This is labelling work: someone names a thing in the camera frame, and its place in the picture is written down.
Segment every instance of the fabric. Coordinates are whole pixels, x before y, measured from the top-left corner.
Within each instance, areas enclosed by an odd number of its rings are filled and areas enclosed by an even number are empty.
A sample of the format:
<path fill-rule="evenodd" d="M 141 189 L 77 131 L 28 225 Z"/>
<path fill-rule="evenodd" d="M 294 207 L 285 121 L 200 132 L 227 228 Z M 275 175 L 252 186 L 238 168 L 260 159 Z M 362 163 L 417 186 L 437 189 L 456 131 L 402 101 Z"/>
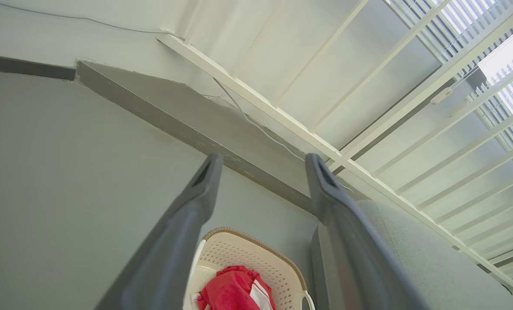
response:
<path fill-rule="evenodd" d="M 244 266 L 230 266 L 199 292 L 200 310 L 276 310 L 272 289 L 260 274 Z"/>
<path fill-rule="evenodd" d="M 358 201 L 432 310 L 513 310 L 513 297 L 493 277 L 403 211 Z"/>

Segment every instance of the white ceiling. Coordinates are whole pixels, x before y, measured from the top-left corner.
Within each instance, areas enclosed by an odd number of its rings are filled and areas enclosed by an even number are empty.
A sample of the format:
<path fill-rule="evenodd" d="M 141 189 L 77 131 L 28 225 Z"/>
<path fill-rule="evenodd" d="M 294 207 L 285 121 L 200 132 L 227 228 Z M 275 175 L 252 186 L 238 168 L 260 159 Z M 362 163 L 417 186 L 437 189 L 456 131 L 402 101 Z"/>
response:
<path fill-rule="evenodd" d="M 197 1 L 180 0 L 1 0 L 29 9 L 85 16 L 106 23 L 144 30 L 165 28 L 184 35 Z M 288 92 L 286 88 L 324 41 L 355 7 L 355 0 L 208 0 L 197 14 L 191 44 L 235 77 L 268 98 L 303 126 L 313 127 L 345 92 L 350 90 L 407 32 L 408 28 L 382 0 L 370 0 L 335 43 Z M 277 12 L 270 19 L 272 12 Z M 131 71 L 188 84 L 197 92 L 229 101 L 211 76 L 154 39 L 155 35 L 108 28 L 84 20 L 67 20 L 0 6 L 0 56 L 73 65 L 76 58 L 115 65 Z M 423 81 L 440 62 L 413 39 L 365 87 L 320 126 L 315 133 L 341 149 Z M 367 171 L 392 159 L 433 130 L 471 91 L 463 83 L 439 105 L 429 105 L 410 118 L 357 160 Z M 317 152 L 308 141 L 289 131 L 256 106 L 235 95 L 245 112 L 304 152 Z M 475 114 L 469 115 L 433 143 L 414 152 L 380 175 L 380 181 L 398 189 L 441 160 L 472 143 L 487 131 Z M 505 151 L 490 141 L 404 193 L 419 204 L 483 167 Z M 513 176 L 510 161 L 465 189 L 424 210 L 435 218 L 499 185 Z M 353 179 L 354 186 L 361 180 Z M 366 194 L 365 186 L 358 188 Z M 381 195 L 368 194 L 380 200 Z M 513 197 L 513 188 L 469 208 L 444 224 L 447 230 L 498 207 Z M 457 236 L 472 238 L 513 217 L 512 212 L 489 220 Z M 513 249 L 513 230 L 479 243 L 485 259 Z"/>

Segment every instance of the gray wall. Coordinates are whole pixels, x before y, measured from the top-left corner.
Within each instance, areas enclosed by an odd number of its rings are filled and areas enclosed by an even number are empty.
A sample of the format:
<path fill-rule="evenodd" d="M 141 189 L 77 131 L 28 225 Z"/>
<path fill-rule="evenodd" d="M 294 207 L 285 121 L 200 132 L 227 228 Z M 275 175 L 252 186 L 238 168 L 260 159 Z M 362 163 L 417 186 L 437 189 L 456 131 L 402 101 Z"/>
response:
<path fill-rule="evenodd" d="M 79 84 L 0 73 L 0 309 L 93 308 L 204 158 Z M 219 226 L 313 288 L 315 217 L 224 168 Z"/>

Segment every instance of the gray sofa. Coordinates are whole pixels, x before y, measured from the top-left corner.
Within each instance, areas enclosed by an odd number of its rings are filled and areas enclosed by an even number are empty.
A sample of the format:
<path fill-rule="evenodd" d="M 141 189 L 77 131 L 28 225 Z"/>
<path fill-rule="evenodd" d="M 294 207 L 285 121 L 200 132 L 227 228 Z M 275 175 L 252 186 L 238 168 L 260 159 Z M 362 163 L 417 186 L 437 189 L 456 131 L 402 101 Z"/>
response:
<path fill-rule="evenodd" d="M 513 310 L 513 297 L 501 284 L 423 223 L 378 202 L 358 204 L 431 309 Z M 330 259 L 319 249 L 319 229 L 313 241 L 316 304 L 333 310 L 339 292 L 326 285 L 331 271 L 316 266 Z"/>

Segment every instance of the window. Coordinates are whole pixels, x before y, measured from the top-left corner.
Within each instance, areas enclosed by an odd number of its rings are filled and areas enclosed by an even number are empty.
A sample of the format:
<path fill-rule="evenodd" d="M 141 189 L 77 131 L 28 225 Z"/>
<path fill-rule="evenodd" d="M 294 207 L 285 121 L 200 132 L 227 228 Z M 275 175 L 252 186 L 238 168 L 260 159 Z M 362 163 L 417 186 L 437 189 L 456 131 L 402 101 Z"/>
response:
<path fill-rule="evenodd" d="M 410 28 L 440 2 L 441 0 L 387 1 Z M 441 64 L 444 64 L 485 30 L 493 20 L 499 18 L 502 12 L 512 4 L 513 0 L 451 0 L 420 32 L 418 39 Z M 477 87 L 469 97 L 478 96 L 513 70 L 512 35 L 513 27 L 454 77 L 458 81 L 477 69 L 481 69 L 485 74 L 486 83 Z M 489 129 L 510 117 L 513 114 L 513 82 L 482 104 L 476 113 Z M 496 138 L 506 151 L 513 149 L 513 125 Z"/>

